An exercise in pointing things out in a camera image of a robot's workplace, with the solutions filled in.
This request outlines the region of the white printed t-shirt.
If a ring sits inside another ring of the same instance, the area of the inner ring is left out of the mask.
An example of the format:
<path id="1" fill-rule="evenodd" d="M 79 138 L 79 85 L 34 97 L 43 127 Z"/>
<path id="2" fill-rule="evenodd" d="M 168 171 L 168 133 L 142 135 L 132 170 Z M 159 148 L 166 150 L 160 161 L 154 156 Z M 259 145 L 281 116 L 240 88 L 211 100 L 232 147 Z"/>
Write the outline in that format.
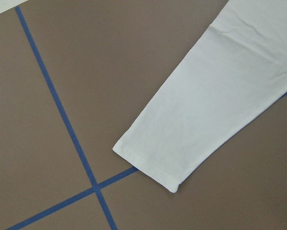
<path id="1" fill-rule="evenodd" d="M 113 151 L 174 193 L 287 92 L 287 0 L 230 0 Z"/>

